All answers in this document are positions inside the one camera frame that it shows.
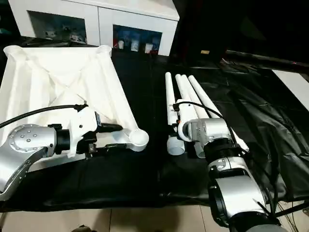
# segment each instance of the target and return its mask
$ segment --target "cabinet door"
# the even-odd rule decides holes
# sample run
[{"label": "cabinet door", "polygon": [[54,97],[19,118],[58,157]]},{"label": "cabinet door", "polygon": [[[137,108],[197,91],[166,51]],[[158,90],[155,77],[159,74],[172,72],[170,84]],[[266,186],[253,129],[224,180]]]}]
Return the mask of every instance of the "cabinet door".
[{"label": "cabinet door", "polygon": [[101,44],[113,47],[113,25],[161,32],[159,55],[168,56],[177,21],[124,11],[98,8]]},{"label": "cabinet door", "polygon": [[9,2],[20,34],[23,36],[44,37],[42,35],[45,34],[46,38],[57,39],[59,38],[57,32],[54,32],[65,30],[67,34],[62,31],[60,33],[66,34],[65,36],[71,40],[79,40],[81,37],[87,44],[100,45],[96,6],[64,0],[9,0]]}]

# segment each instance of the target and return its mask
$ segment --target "table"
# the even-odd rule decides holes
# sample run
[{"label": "table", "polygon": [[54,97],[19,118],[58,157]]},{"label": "table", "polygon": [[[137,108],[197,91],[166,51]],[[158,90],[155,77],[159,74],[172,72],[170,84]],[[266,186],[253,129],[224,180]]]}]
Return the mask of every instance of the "table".
[{"label": "table", "polygon": [[[38,41],[31,42],[32,46],[56,44]],[[27,45],[20,41],[14,44]],[[1,212],[207,205],[205,160],[198,159],[190,146],[186,154],[178,157],[166,151],[167,71],[173,76],[195,76],[266,171],[270,170],[271,155],[278,155],[281,175],[277,187],[281,200],[308,199],[309,156],[300,155],[295,138],[274,118],[294,128],[308,151],[309,112],[271,70],[212,63],[206,69],[196,69],[171,64],[162,56],[123,51],[113,51],[112,60],[135,119],[150,136],[147,148],[140,153],[110,150],[93,159],[29,173],[15,195],[2,204]],[[254,164],[249,163],[249,167],[257,181],[272,190],[263,173]]]}]

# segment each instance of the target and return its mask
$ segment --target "white pipe end cap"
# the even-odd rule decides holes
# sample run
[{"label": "white pipe end cap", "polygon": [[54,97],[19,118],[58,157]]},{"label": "white pipe end cap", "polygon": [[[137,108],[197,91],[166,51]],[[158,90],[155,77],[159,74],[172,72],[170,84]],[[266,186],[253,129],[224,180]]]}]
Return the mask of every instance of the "white pipe end cap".
[{"label": "white pipe end cap", "polygon": [[168,153],[172,156],[179,156],[185,152],[183,140],[177,137],[169,137],[167,142]]}]

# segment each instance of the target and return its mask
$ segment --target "white cabinet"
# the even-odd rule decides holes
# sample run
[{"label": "white cabinet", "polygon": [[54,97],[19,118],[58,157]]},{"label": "white cabinet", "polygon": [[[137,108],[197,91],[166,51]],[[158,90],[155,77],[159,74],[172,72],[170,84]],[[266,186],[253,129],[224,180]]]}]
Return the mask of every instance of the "white cabinet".
[{"label": "white cabinet", "polygon": [[[98,8],[96,6],[62,0],[9,0],[9,3],[20,34],[23,36],[42,37],[37,36],[35,33],[36,30],[43,27],[42,20],[37,19],[35,14],[36,12],[42,12],[82,19],[87,43],[100,45]],[[49,33],[53,29],[47,28],[44,30]]]},{"label": "white cabinet", "polygon": [[69,39],[113,47],[114,26],[160,34],[168,56],[179,20],[172,0],[9,0],[23,36]]},{"label": "white cabinet", "polygon": [[113,47],[113,25],[161,32],[159,55],[168,56],[177,21],[99,7],[100,41]]}]

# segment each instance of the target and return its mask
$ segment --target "white surface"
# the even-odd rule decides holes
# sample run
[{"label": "white surface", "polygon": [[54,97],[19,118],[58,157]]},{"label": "white surface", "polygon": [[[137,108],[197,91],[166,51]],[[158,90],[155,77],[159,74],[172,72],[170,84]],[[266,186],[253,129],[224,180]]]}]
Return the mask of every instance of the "white surface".
[{"label": "white surface", "polygon": [[[126,143],[134,151],[143,150],[149,136],[140,130],[126,100],[118,75],[110,58],[108,46],[92,48],[21,48],[4,49],[8,56],[0,87],[0,122],[47,106],[83,104],[100,114],[101,122],[117,123],[123,131],[98,133],[98,147]],[[0,145],[16,126],[26,123],[47,126],[61,123],[68,128],[76,116],[74,109],[44,112],[24,118],[0,129]],[[41,159],[33,166],[41,168],[65,159],[67,152]]]},{"label": "white surface", "polygon": [[169,55],[178,23],[177,21],[111,10],[102,7],[99,7],[98,12],[101,44],[106,44],[110,47],[113,46],[112,26],[115,24],[161,32],[162,37],[158,54],[163,56]]},{"label": "white surface", "polygon": [[174,111],[173,104],[175,104],[175,95],[172,83],[172,76],[170,72],[165,74],[165,88],[166,88],[166,104],[168,113],[168,125],[177,123],[177,112]]},{"label": "white surface", "polygon": [[85,20],[87,43],[100,45],[98,8],[62,0],[9,0],[21,35],[36,37],[27,11],[64,15]]},{"label": "white surface", "polygon": [[119,11],[179,20],[173,0],[69,0]]},{"label": "white surface", "polygon": [[273,70],[277,77],[289,88],[309,111],[309,83],[299,73]]},{"label": "white surface", "polygon": [[[194,78],[194,76],[189,76],[189,81],[192,84],[194,90],[197,92],[197,95],[199,96],[199,98],[201,99],[201,101],[203,102],[203,104],[216,111],[217,113],[221,114],[220,111],[218,110],[218,108],[214,105],[214,103],[211,101],[211,99],[208,97],[208,95],[205,93],[205,91],[203,90],[203,88],[201,87],[201,85],[197,82],[197,80]],[[217,116],[216,114],[209,112],[211,117],[214,118],[218,118],[219,116]],[[240,139],[238,137],[238,135],[234,132],[234,130],[232,130],[236,139],[236,142],[241,146],[242,149],[249,151],[248,146],[246,145],[246,143]]]}]

